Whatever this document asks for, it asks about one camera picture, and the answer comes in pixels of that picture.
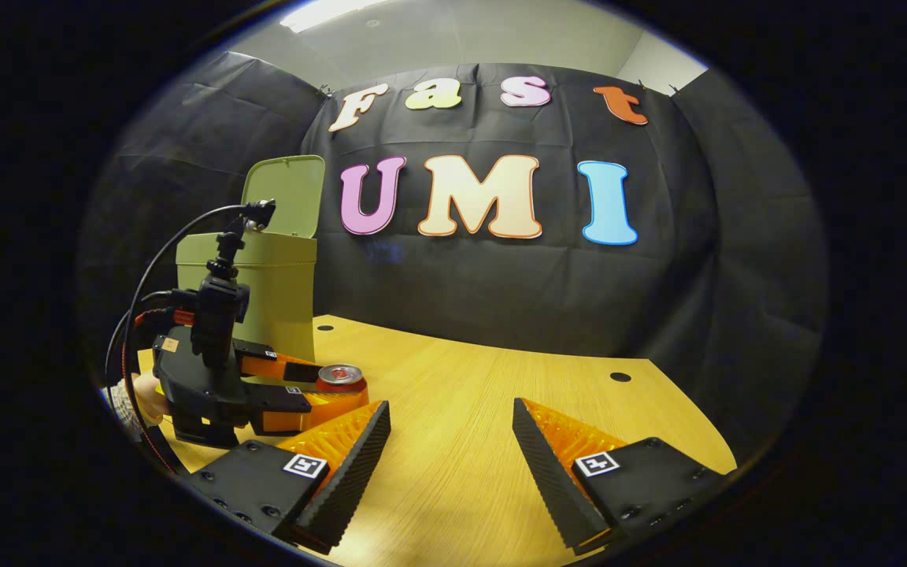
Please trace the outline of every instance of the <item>wooden table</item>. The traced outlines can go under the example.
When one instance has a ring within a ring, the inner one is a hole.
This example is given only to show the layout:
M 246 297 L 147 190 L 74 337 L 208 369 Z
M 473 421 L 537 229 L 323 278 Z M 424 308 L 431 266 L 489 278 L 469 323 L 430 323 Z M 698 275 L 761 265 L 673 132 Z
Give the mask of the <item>wooden table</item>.
M 390 401 L 392 427 L 342 544 L 330 556 L 313 554 L 331 562 L 552 566 L 579 559 L 562 544 L 517 445 L 514 398 L 629 443 L 662 438 L 717 473 L 737 466 L 713 424 L 649 360 L 493 348 L 333 316 L 314 320 L 320 325 L 334 330 L 313 331 L 316 363 L 362 369 L 370 402 Z M 151 366 L 151 356 L 142 362 Z M 612 380 L 612 372 L 632 380 Z M 224 454 L 177 441 L 168 420 L 162 431 L 192 473 Z M 283 439 L 250 426 L 238 437 Z

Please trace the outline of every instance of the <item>trash can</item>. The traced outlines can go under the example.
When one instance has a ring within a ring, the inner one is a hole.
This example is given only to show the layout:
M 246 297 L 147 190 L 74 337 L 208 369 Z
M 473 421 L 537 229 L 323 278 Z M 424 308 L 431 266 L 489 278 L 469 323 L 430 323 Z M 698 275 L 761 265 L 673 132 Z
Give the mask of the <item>trash can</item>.
M 313 266 L 317 262 L 317 214 L 324 186 L 324 159 L 296 155 L 255 164 L 244 182 L 242 203 L 275 199 L 263 232 L 244 234 L 234 265 L 237 283 L 251 287 L 237 339 L 266 344 L 293 358 L 314 362 Z M 177 245 L 177 286 L 197 290 L 217 255 L 219 233 L 192 234 Z

